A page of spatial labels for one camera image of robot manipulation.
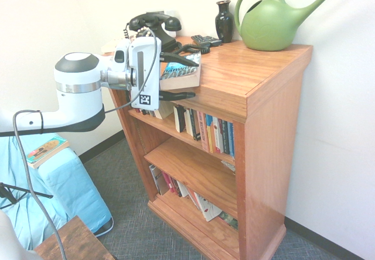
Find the gray carpet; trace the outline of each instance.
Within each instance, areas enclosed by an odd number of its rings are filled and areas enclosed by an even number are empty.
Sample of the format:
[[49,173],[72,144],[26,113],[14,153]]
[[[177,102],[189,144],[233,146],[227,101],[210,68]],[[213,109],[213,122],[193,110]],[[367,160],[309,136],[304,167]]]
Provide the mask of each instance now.
[[[147,206],[148,197],[124,139],[84,164],[114,219],[99,237],[118,260],[203,260]],[[291,231],[272,260],[337,260]]]

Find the blue cushion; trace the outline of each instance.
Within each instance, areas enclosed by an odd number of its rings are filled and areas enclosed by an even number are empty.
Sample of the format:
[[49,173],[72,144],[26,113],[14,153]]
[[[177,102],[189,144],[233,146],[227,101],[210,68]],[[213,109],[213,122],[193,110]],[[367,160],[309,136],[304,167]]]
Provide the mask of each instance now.
[[[25,135],[21,142],[25,153],[43,145],[56,134]],[[28,189],[25,167],[15,137],[0,138],[0,182]],[[91,181],[77,155],[66,148],[55,154],[39,168],[29,167],[34,191],[52,194],[53,198],[39,197],[55,226],[60,228],[74,216],[96,232],[111,219],[111,213]],[[13,190],[18,198],[22,192]],[[0,207],[9,201],[0,198]],[[18,204],[4,212],[11,218],[21,244],[34,249],[52,234],[41,209],[28,194]]]

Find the black telephone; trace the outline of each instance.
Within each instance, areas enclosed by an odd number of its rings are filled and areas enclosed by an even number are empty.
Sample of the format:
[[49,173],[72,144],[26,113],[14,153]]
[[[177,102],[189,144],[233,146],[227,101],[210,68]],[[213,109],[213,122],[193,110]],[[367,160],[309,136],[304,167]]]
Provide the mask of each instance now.
[[[177,42],[172,36],[169,36],[162,28],[162,24],[165,24],[165,29],[171,32],[177,32],[181,30],[180,20],[176,17],[169,15],[149,12],[146,14],[139,15],[130,20],[127,24],[129,30],[137,32],[143,27],[149,27],[162,42],[162,51],[179,54],[181,52],[196,53],[201,52],[206,54],[210,52],[209,47],[201,47],[198,45],[188,44],[182,46],[180,42]],[[126,38],[129,38],[127,28],[124,29]]]
[[149,27],[155,33],[162,42],[162,51],[171,52],[173,49],[177,48],[176,39],[169,36],[162,28],[162,24],[165,24],[165,29],[172,32],[177,32],[181,30],[180,20],[176,17],[161,13],[146,13],[134,17],[129,22],[129,29],[138,31],[143,27]]

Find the baseboard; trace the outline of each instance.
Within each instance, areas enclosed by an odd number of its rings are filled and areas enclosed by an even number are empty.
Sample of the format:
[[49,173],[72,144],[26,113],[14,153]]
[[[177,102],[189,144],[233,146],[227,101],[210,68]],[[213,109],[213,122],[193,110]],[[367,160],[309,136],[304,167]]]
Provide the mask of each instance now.
[[325,250],[326,252],[332,254],[333,256],[341,260],[364,260],[363,258],[355,255],[354,253],[346,250],[340,245],[335,244],[334,242],[327,240],[325,237],[307,229],[306,227],[298,224],[297,222],[285,218],[285,226],[288,230],[291,230],[306,239],[307,241],[313,243],[319,248]]
[[95,147],[92,147],[90,150],[84,152],[82,155],[79,156],[82,163],[88,162],[90,159],[93,159],[100,153],[103,153],[108,148],[112,147],[119,141],[125,138],[124,131],[119,131],[116,134],[112,135],[108,139],[104,140],[103,142],[99,143]]

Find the wooden bookshelf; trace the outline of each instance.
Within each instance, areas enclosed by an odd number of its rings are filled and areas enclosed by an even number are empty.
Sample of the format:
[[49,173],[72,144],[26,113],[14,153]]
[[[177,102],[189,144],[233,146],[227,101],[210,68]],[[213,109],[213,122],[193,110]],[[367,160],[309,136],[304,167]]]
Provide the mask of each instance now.
[[219,159],[174,137],[145,159],[237,219],[236,177]]
[[190,198],[167,192],[163,196],[157,195],[148,205],[161,219],[195,243],[198,250],[203,252],[209,248],[205,253],[211,259],[240,259],[238,232],[218,217],[207,222]]
[[[189,37],[178,37],[182,44]],[[242,41],[202,56],[196,96],[176,104],[233,123],[235,158],[207,153],[173,116],[164,120],[130,107],[118,116],[149,197],[149,208],[209,259],[270,260],[282,241],[303,72],[312,46],[260,52]],[[116,107],[125,93],[110,90]],[[236,166],[236,175],[220,161]],[[206,222],[189,199],[158,194],[150,163],[237,217],[238,232]]]
[[[201,141],[195,141],[185,131],[177,132],[176,125],[175,125],[175,116],[173,114],[169,115],[165,119],[159,119],[159,118],[154,118],[150,115],[144,115],[141,112],[136,112],[135,109],[129,110],[129,114],[132,117],[139,119],[140,121],[146,122],[147,124],[150,124],[151,126],[155,128],[158,128],[159,130],[169,134],[170,136],[173,136],[181,141],[184,141],[185,143],[188,143],[194,146],[195,148],[203,150]],[[232,158],[230,155],[227,155],[225,153],[212,153],[211,155],[221,160],[225,160],[226,162],[229,162],[232,165],[235,165],[234,158]]]

